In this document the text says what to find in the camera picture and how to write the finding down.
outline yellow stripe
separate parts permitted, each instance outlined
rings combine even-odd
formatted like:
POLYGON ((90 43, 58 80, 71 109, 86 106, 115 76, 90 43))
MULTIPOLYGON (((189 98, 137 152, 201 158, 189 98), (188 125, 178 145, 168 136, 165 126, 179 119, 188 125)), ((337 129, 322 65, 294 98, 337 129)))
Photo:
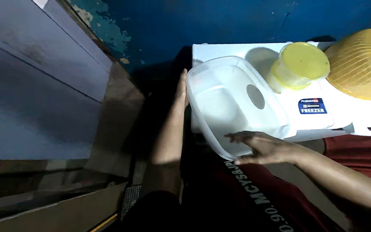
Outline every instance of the yellow stripe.
POLYGON ((101 227, 103 227, 105 224, 107 224, 108 222, 110 222, 112 219, 114 219, 115 217, 117 216, 117 214, 114 214, 112 216, 110 216, 107 220, 103 221, 103 223, 99 224, 98 226, 96 226, 94 229, 90 230, 89 232, 96 232, 98 229, 100 229, 101 227))

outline peeling paint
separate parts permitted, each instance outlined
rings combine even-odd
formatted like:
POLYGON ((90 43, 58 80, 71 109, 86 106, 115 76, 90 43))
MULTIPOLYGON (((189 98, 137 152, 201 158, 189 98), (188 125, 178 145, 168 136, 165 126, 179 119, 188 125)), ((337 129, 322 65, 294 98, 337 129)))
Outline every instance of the peeling paint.
POLYGON ((74 10, 80 15, 82 20, 88 25, 91 26, 91 21, 94 18, 92 14, 90 14, 88 11, 78 8, 77 5, 73 5, 74 10))
POLYGON ((127 60, 126 58, 121 58, 120 61, 123 63, 123 64, 129 64, 130 61, 127 60))
POLYGON ((108 12, 108 5, 102 1, 67 0, 81 18, 88 17, 91 30, 110 49, 125 55, 127 42, 131 40, 126 30, 121 30, 108 12))

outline hand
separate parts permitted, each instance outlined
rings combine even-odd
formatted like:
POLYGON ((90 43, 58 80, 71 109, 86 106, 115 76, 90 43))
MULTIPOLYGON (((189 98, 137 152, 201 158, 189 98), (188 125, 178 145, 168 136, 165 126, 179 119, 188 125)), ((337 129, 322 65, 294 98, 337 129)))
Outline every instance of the hand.
POLYGON ((187 96, 187 84, 185 80, 187 79, 187 70, 184 69, 180 74, 180 80, 177 85, 176 100, 184 101, 184 108, 188 106, 188 96, 187 96))
POLYGON ((283 163, 295 164, 299 156, 304 152, 310 152, 308 148, 301 145, 277 139, 264 132, 241 131, 224 135, 230 138, 230 142, 241 143, 250 146, 253 150, 252 155, 240 156, 234 163, 283 163))

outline right hand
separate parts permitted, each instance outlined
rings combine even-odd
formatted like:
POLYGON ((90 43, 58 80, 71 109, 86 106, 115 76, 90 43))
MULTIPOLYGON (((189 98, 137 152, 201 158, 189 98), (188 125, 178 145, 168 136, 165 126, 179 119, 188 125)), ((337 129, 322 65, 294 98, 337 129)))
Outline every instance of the right hand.
POLYGON ((224 137, 230 138, 230 142, 243 142, 253 150, 252 155, 238 157, 234 161, 237 165, 246 163, 268 164, 283 162, 295 164, 301 153, 311 151, 301 145, 277 139, 264 132, 241 131, 226 134, 224 137))

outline blue wall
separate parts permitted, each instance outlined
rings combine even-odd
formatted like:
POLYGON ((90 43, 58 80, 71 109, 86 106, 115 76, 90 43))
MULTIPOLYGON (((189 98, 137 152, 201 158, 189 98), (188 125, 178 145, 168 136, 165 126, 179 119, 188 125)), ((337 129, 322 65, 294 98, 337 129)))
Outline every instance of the blue wall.
POLYGON ((69 1, 129 72, 172 61, 185 45, 338 40, 371 28, 371 0, 69 1))

